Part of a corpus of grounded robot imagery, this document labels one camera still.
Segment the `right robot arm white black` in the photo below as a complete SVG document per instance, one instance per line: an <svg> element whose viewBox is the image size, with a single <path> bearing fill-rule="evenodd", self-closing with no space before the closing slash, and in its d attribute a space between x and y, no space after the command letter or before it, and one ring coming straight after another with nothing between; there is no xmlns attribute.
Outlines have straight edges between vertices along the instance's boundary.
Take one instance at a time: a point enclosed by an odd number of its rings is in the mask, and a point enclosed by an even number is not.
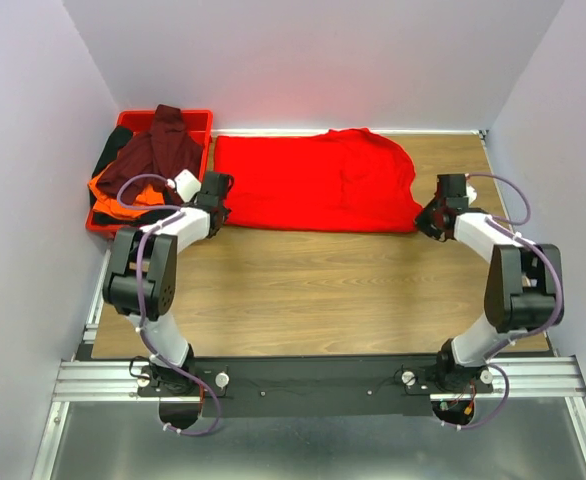
<svg viewBox="0 0 586 480"><path fill-rule="evenodd" d="M499 219L472 206L470 174L440 174L432 200L415 218L426 236L455 240L488 263L483 312L464 333L447 340L427 370L428 381L453 392L479 378L507 346L542 334L564 316L561 253L507 229Z"/></svg>

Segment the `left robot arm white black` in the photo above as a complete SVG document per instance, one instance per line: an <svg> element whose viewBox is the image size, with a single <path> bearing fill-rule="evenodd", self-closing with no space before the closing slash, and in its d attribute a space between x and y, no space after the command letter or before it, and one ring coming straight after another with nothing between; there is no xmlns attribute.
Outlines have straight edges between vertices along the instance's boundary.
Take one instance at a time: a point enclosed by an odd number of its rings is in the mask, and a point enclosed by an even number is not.
<svg viewBox="0 0 586 480"><path fill-rule="evenodd" d="M185 395L197 387L193 350L179 332L171 307L176 296L178 254L214 237L226 223L225 201L234 186L226 173L208 171L199 180L183 170L169 179L140 174L126 181L116 200L137 180L155 180L178 194L179 205L150 205L169 215L143 227L123 227L115 236L102 285L104 302L127 318L149 352L148 365L134 377L140 387Z"/></svg>

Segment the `bright red t shirt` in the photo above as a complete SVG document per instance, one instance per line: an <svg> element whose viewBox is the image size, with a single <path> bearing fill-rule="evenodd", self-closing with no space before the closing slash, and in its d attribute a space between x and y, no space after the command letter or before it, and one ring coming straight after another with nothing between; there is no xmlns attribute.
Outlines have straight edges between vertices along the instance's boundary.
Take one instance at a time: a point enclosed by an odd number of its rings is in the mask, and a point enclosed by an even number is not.
<svg viewBox="0 0 586 480"><path fill-rule="evenodd" d="M214 167L233 176L229 224L256 229L412 233L415 167L366 128L304 137L216 140Z"/></svg>

